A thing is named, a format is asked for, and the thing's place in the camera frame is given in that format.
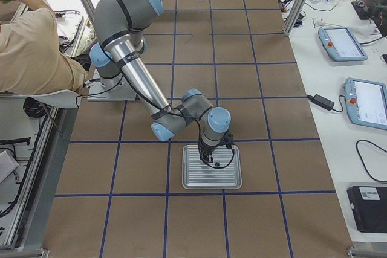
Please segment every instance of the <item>silver tray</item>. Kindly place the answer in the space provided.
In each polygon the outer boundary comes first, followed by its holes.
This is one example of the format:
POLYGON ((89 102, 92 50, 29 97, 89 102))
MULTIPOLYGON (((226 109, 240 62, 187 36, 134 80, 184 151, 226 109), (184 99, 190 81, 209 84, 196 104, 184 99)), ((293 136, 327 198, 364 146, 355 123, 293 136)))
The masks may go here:
MULTIPOLYGON (((183 187, 186 189, 238 189, 242 186, 241 163, 239 149, 234 146, 235 155, 225 169, 212 169, 205 165, 199 157, 197 145, 183 148, 183 187)), ((225 166, 232 157, 232 151, 225 146, 218 147, 212 154, 219 166, 225 166)))

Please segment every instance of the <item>black box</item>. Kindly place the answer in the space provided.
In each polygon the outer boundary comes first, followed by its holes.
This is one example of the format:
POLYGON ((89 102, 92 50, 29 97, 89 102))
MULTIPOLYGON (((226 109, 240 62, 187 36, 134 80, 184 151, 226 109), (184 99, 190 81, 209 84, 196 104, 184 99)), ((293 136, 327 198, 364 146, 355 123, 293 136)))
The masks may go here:
POLYGON ((357 229, 387 233, 387 187, 350 187, 346 192, 357 229))

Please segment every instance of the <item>power adapter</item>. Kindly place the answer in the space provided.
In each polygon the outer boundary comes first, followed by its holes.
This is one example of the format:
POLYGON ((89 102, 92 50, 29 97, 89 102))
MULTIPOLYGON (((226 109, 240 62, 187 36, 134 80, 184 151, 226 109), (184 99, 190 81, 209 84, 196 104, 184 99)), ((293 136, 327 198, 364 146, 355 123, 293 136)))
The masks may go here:
POLYGON ((327 98, 324 98, 323 96, 316 94, 314 96, 307 95, 307 97, 312 103, 323 107, 325 110, 331 111, 333 109, 334 102, 328 100, 327 98))

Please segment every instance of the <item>brown shirt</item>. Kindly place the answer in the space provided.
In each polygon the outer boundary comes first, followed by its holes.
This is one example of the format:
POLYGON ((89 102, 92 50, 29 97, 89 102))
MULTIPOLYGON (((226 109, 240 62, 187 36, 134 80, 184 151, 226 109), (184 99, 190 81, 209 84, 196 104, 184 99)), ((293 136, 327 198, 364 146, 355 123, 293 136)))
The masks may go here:
POLYGON ((0 91, 22 95, 79 92, 87 73, 59 51, 55 15, 28 11, 0 30, 0 91))

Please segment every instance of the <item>robotic arm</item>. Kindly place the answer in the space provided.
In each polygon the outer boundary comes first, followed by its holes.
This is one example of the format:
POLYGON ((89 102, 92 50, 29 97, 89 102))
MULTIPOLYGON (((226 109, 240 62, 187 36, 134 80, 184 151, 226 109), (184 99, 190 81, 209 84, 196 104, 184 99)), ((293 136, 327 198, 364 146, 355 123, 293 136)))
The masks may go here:
POLYGON ((142 31, 162 14, 161 0, 101 0, 94 12, 94 29, 99 41, 91 50, 91 59, 106 79, 122 73, 146 106, 154 122, 151 128, 157 138, 166 141, 196 121, 200 126, 199 153, 207 165, 220 145, 233 150, 229 131, 230 113, 215 107, 197 89, 191 89, 182 103, 172 108, 141 60, 139 49, 145 43, 142 31))

